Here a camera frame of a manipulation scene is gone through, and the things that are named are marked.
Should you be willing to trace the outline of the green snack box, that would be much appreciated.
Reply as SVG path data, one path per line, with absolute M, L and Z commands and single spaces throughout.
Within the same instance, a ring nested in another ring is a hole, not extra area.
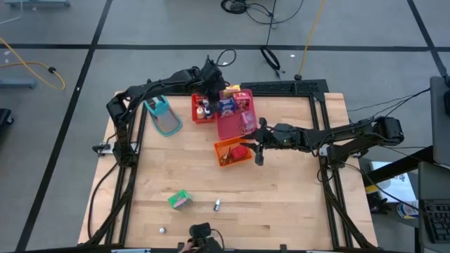
M 172 209 L 180 209 L 192 202 L 191 196 L 186 190 L 180 190 L 173 196 L 169 197 L 168 202 Z

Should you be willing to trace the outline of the pink plastic tray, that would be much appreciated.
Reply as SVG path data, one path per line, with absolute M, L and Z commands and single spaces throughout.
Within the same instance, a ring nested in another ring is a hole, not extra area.
M 255 114 L 252 91 L 249 89 L 243 89 L 241 92 L 245 92 L 250 96 L 249 108 L 245 111 L 251 111 Z M 219 119 L 217 120 L 217 132 L 220 140 L 226 140 L 246 135 L 242 134 L 240 129 L 241 113 L 245 111 L 240 111 L 235 107 L 235 113 L 233 115 L 230 115 L 228 117 L 220 117 L 219 115 Z

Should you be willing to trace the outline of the long black perforated panel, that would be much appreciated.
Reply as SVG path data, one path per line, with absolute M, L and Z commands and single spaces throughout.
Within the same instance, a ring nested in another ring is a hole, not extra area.
M 251 90 L 254 96 L 303 96 L 329 92 L 325 79 L 243 82 L 240 87 Z

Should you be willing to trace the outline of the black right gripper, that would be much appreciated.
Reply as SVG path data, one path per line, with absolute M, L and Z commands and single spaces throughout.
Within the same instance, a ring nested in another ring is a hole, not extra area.
M 249 149 L 256 150 L 255 163 L 264 164 L 263 152 L 265 149 L 298 150 L 304 153 L 311 152 L 311 143 L 304 129 L 285 123 L 268 126 L 264 117 L 259 118 L 260 128 L 247 134 L 246 138 L 255 138 L 256 143 L 240 143 Z

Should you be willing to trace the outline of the red small box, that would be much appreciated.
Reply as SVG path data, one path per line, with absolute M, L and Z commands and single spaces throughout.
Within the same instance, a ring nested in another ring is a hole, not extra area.
M 239 160 L 246 157 L 248 153 L 248 149 L 243 145 L 238 145 L 231 149 L 231 159 L 232 160 Z

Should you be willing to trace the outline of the red mesh plastic basket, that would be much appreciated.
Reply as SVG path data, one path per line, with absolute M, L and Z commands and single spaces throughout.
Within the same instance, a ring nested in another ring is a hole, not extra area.
M 213 123 L 217 116 L 216 114 L 213 114 L 213 117 L 210 119 L 207 119 L 206 117 L 202 120 L 198 120 L 197 119 L 197 115 L 196 115 L 196 109 L 199 106 L 204 107 L 208 107 L 209 101 L 206 98 L 203 98 L 202 96 L 199 96 L 197 94 L 194 94 L 191 96 L 191 116 L 192 116 L 192 120 L 196 123 L 196 124 L 205 124 L 205 123 Z

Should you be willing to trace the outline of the teal-rimmed mesh strainer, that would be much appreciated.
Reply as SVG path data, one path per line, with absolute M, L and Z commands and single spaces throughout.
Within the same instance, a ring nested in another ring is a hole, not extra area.
M 144 101 L 155 129 L 164 137 L 179 131 L 183 124 L 178 114 L 173 111 L 165 96 L 156 96 Z

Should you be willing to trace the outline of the red snack box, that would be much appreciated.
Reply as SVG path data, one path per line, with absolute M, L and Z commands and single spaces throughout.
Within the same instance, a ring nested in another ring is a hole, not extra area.
M 249 108 L 250 96 L 245 92 L 237 92 L 233 94 L 233 100 L 236 108 L 240 111 L 245 111 Z

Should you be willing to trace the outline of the pink snack box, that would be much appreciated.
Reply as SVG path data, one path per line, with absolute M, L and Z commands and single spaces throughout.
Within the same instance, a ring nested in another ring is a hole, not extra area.
M 255 114 L 251 111 L 241 113 L 240 129 L 242 134 L 250 134 L 256 129 Z

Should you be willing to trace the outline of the short black ridged panel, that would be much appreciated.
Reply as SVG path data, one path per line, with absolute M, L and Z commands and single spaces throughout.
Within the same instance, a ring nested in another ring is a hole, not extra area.
M 208 89 L 204 86 L 192 84 L 192 85 L 165 85 L 165 86 L 156 86 L 152 88 L 152 92 L 156 92 L 156 94 L 167 94 L 167 93 L 199 93 L 204 94 L 208 91 Z

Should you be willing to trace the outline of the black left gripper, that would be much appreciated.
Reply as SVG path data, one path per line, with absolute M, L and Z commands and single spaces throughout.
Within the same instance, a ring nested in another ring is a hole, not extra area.
M 224 100 L 224 89 L 226 88 L 225 81 L 222 77 L 222 71 L 219 69 L 218 64 L 208 56 L 205 60 L 205 64 L 200 69 L 201 93 L 211 93 L 210 100 L 217 102 L 217 93 L 219 99 Z

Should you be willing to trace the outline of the black keyboard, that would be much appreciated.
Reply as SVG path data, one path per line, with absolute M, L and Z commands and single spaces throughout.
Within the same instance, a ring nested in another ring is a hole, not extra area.
M 424 223 L 432 243 L 450 244 L 450 199 L 423 200 Z

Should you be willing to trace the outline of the grey monitor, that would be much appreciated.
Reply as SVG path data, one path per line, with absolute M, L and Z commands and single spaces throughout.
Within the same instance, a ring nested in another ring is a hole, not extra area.
M 450 88 L 443 77 L 430 78 L 433 157 L 435 162 L 450 167 L 450 115 L 444 103 L 447 91 Z

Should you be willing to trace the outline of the blue snack box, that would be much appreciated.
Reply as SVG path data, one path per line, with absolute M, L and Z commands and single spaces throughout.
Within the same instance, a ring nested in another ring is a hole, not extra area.
M 219 115 L 220 117 L 228 117 L 235 113 L 235 102 L 232 98 L 227 98 L 219 101 Z

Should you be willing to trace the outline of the grey-blue floor bar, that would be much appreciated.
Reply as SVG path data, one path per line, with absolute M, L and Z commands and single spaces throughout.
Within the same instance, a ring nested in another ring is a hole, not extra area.
M 69 0 L 4 0 L 11 8 L 34 8 L 42 6 L 64 6 L 71 7 Z
M 33 78 L 0 78 L 0 88 L 30 88 L 33 89 L 37 81 Z

